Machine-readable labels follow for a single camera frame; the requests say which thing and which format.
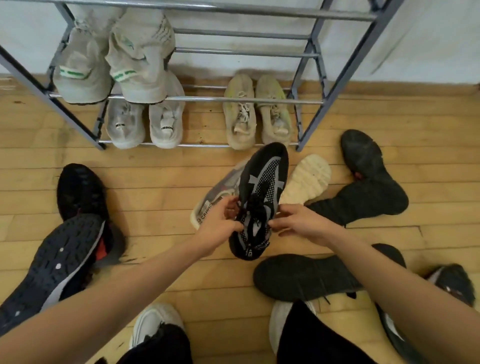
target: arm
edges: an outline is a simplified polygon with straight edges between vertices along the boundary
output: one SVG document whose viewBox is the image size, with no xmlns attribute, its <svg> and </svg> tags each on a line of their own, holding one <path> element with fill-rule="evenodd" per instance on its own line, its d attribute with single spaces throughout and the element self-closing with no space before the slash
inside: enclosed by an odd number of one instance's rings
<svg viewBox="0 0 480 364">
<path fill-rule="evenodd" d="M 213 207 L 183 243 L 37 314 L 0 338 L 2 363 L 84 363 L 155 300 L 189 266 L 243 225 L 236 198 Z"/>
<path fill-rule="evenodd" d="M 460 300 L 404 269 L 348 230 L 301 205 L 281 205 L 270 221 L 280 236 L 298 233 L 330 248 L 433 363 L 478 363 L 480 315 Z"/>
</svg>

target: white wall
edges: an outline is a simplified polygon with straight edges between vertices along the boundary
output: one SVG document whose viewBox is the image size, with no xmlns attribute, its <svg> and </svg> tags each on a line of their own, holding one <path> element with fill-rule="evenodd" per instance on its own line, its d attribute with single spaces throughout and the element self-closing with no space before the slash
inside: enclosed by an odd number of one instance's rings
<svg viewBox="0 0 480 364">
<path fill-rule="evenodd" d="M 242 3 L 318 8 L 322 0 L 243 0 Z M 367 11 L 367 0 L 336 0 L 334 9 Z M 309 33 L 313 20 L 198 12 L 168 12 L 175 27 L 271 33 Z M 480 81 L 480 1 L 406 0 L 355 73 L 359 81 L 477 83 Z M 43 73 L 65 22 L 51 4 L 0 1 L 0 44 L 29 71 Z M 326 21 L 319 40 L 328 78 L 336 78 L 368 27 Z M 304 42 L 177 35 L 177 46 L 303 51 Z M 298 59 L 174 54 L 177 74 L 211 78 L 244 70 L 291 79 Z M 0 67 L 0 73 L 6 70 Z M 305 79 L 316 79 L 310 61 Z"/>
</svg>

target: baseboard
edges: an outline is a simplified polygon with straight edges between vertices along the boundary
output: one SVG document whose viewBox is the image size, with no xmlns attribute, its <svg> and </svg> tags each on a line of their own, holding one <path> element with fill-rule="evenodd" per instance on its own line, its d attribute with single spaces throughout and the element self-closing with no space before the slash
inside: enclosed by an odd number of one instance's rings
<svg viewBox="0 0 480 364">
<path fill-rule="evenodd" d="M 44 74 L 35 75 L 42 83 L 47 81 Z M 193 77 L 179 77 L 184 85 L 226 86 L 230 78 L 213 80 Z M 283 87 L 290 86 L 291 81 L 280 81 Z M 320 86 L 317 81 L 304 81 L 299 87 L 300 94 L 318 94 Z M 9 74 L 0 74 L 0 95 L 17 95 L 29 93 L 28 89 Z M 472 96 L 480 93 L 478 84 L 428 84 L 411 82 L 359 82 L 350 81 L 342 92 L 345 95 L 379 95 L 379 96 Z"/>
</svg>

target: metal shoe rack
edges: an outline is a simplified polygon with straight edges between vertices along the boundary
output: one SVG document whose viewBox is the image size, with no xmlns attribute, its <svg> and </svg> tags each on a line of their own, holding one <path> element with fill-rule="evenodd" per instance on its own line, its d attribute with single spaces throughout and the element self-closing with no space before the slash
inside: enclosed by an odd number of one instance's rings
<svg viewBox="0 0 480 364">
<path fill-rule="evenodd" d="M 36 78 L 32 76 L 14 57 L 12 57 L 2 46 L 0 46 L 0 64 L 9 70 L 13 76 L 17 77 L 26 87 L 28 87 L 34 94 L 40 97 L 44 102 L 49 104 L 65 121 L 74 127 L 80 134 L 89 140 L 95 147 L 100 150 L 105 148 L 105 144 L 111 143 L 110 140 L 101 139 L 101 129 L 104 123 L 104 118 L 107 110 L 108 100 L 105 101 L 101 107 L 100 112 L 93 127 L 93 130 L 88 129 L 80 120 L 77 119 L 62 103 L 58 101 L 60 94 L 54 92 L 54 85 L 52 82 L 53 70 L 57 61 L 57 57 L 66 47 L 70 31 L 74 27 L 74 19 L 72 13 L 65 5 L 65 3 L 79 4 L 79 5 L 105 5 L 105 6 L 123 6 L 123 7 L 140 7 L 140 8 L 154 8 L 165 10 L 186 10 L 197 12 L 220 12 L 233 14 L 249 14 L 249 15 L 265 15 L 278 17 L 294 17 L 294 18 L 310 18 L 315 19 L 313 29 L 308 35 L 298 34 L 274 34 L 274 33 L 250 33 L 250 32 L 234 32 L 221 30 L 194 30 L 194 29 L 175 29 L 176 34 L 192 34 L 203 36 L 236 36 L 236 37 L 253 37 L 253 38 L 269 38 L 269 39 L 295 39 L 306 40 L 307 44 L 302 53 L 295 52 L 265 52 L 265 51 L 242 51 L 229 49 L 201 49 L 201 48 L 182 48 L 177 47 L 175 52 L 179 53 L 209 53 L 209 54 L 228 54 L 228 55 L 244 55 L 244 56 L 266 56 L 266 57 L 294 57 L 299 58 L 300 62 L 295 73 L 292 85 L 287 89 L 288 98 L 285 100 L 278 99 L 260 99 L 260 98 L 225 98 L 225 97 L 204 97 L 204 96 L 181 96 L 181 97 L 167 97 L 167 100 L 187 101 L 187 102 L 253 102 L 262 104 L 293 104 L 295 107 L 295 115 L 297 118 L 298 142 L 291 143 L 296 145 L 297 151 L 301 151 L 308 142 L 313 131 L 317 128 L 322 118 L 328 112 L 333 102 L 336 100 L 340 92 L 347 85 L 358 66 L 368 54 L 372 46 L 375 44 L 378 37 L 382 34 L 396 11 L 402 4 L 403 0 L 368 0 L 370 3 L 370 12 L 345 12 L 330 10 L 333 0 L 324 0 L 320 9 L 299 9 L 277 6 L 259 6 L 259 5 L 240 5 L 240 4 L 222 4 L 209 2 L 175 2 L 175 1 L 160 1 L 160 0 L 16 0 L 16 1 L 30 1 L 30 2 L 50 2 L 54 3 L 63 18 L 67 22 L 67 28 L 63 34 L 60 44 L 53 56 L 53 59 L 48 68 L 47 85 L 41 84 Z M 365 32 L 363 38 L 358 43 L 357 47 L 350 56 L 345 67 L 340 73 L 337 80 L 330 86 L 327 81 L 325 65 L 322 58 L 322 51 L 318 41 L 318 35 L 325 19 L 331 20 L 349 20 L 358 22 L 369 22 L 370 26 Z M 302 74 L 307 65 L 307 61 L 313 59 L 316 64 L 318 72 L 322 99 L 299 99 L 298 87 L 302 82 Z M 207 88 L 207 89 L 222 89 L 222 86 L 198 86 L 198 85 L 183 85 L 185 88 Z M 123 98 L 122 95 L 110 95 L 109 98 Z M 316 104 L 319 108 L 306 128 L 303 130 L 301 122 L 301 105 Z M 180 144 L 179 146 L 189 147 L 229 147 L 228 145 L 217 144 Z"/>
</svg>

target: hand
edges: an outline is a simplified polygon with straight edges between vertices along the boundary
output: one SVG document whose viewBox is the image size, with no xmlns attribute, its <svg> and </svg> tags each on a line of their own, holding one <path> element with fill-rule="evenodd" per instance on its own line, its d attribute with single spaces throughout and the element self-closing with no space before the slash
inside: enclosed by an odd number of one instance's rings
<svg viewBox="0 0 480 364">
<path fill-rule="evenodd" d="M 234 221 L 239 211 L 238 199 L 237 196 L 224 197 L 207 213 L 194 237 L 196 244 L 202 245 L 202 256 L 211 255 L 234 231 L 243 230 L 243 224 Z"/>
<path fill-rule="evenodd" d="M 298 234 L 312 243 L 328 246 L 329 236 L 342 229 L 303 205 L 282 204 L 278 212 L 268 225 L 274 232 L 280 232 L 279 236 Z"/>
</svg>

